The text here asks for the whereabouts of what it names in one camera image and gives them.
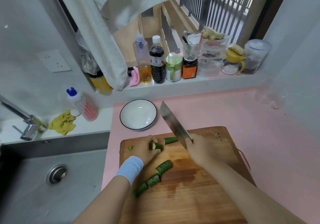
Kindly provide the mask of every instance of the stainless steel sink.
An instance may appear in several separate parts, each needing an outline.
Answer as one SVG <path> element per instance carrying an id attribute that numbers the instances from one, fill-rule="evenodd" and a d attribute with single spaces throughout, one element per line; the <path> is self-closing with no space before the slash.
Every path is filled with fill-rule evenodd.
<path id="1" fill-rule="evenodd" d="M 0 223 L 71 223 L 100 193 L 108 139 L 98 133 L 7 145 L 24 159 L 2 201 Z"/>

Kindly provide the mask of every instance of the cucumber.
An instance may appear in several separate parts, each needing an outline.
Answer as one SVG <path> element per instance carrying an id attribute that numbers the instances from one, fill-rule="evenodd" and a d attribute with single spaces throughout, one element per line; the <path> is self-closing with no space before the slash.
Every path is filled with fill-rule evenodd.
<path id="1" fill-rule="evenodd" d="M 164 138 L 163 140 L 165 145 L 179 141 L 178 137 L 167 137 L 167 138 Z"/>
<path id="2" fill-rule="evenodd" d="M 162 164 L 160 164 L 159 166 L 157 166 L 155 170 L 160 176 L 162 176 L 162 174 L 164 174 L 166 171 L 168 171 L 171 168 L 172 168 L 172 162 L 170 160 L 167 160 Z"/>
<path id="3" fill-rule="evenodd" d="M 163 151 L 163 145 L 162 144 L 159 144 L 159 143 L 153 143 L 152 144 L 152 149 L 160 149 L 161 151 Z"/>
<path id="4" fill-rule="evenodd" d="M 133 194 L 135 197 L 138 197 L 139 195 L 141 195 L 143 192 L 145 192 L 148 189 L 148 185 L 146 182 L 143 182 L 142 184 L 140 184 L 137 188 L 135 188 L 133 190 Z"/>
<path id="5" fill-rule="evenodd" d="M 152 186 L 156 185 L 160 182 L 160 176 L 158 174 L 152 175 L 147 181 L 147 185 L 151 188 Z"/>

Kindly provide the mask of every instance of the faucet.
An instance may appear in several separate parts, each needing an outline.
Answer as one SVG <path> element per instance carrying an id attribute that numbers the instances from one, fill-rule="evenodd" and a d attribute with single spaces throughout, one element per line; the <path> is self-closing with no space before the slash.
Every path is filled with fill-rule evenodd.
<path id="1" fill-rule="evenodd" d="M 20 139 L 25 141 L 31 141 L 37 132 L 45 132 L 48 129 L 48 125 L 40 121 L 34 115 L 29 115 L 22 109 L 20 109 L 15 104 L 8 101 L 5 97 L 0 95 L 0 103 L 10 110 L 12 113 L 15 113 L 17 116 L 21 117 L 24 122 L 28 125 L 24 132 L 22 133 Z"/>

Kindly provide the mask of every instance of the white bowl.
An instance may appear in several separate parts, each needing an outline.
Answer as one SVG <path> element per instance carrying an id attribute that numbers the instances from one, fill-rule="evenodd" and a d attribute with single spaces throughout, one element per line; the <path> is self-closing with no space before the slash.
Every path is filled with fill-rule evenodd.
<path id="1" fill-rule="evenodd" d="M 157 117 L 157 109 L 153 103 L 137 99 L 127 103 L 120 112 L 122 125 L 134 131 L 148 129 Z"/>

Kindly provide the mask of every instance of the kitchen knife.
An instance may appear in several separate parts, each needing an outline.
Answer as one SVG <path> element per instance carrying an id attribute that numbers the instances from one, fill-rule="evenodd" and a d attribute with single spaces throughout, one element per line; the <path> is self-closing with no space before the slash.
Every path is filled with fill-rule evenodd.
<path id="1" fill-rule="evenodd" d="M 179 142 L 182 144 L 182 146 L 185 149 L 187 149 L 185 139 L 189 138 L 192 142 L 193 142 L 193 139 L 189 135 L 189 133 L 183 128 L 183 126 L 180 124 L 178 119 L 174 116 L 174 114 L 171 112 L 171 110 L 163 101 L 160 107 L 160 114 L 162 118 L 165 120 L 165 122 L 167 123 L 167 125 L 169 126 L 169 128 L 172 130 L 174 135 L 178 137 Z"/>

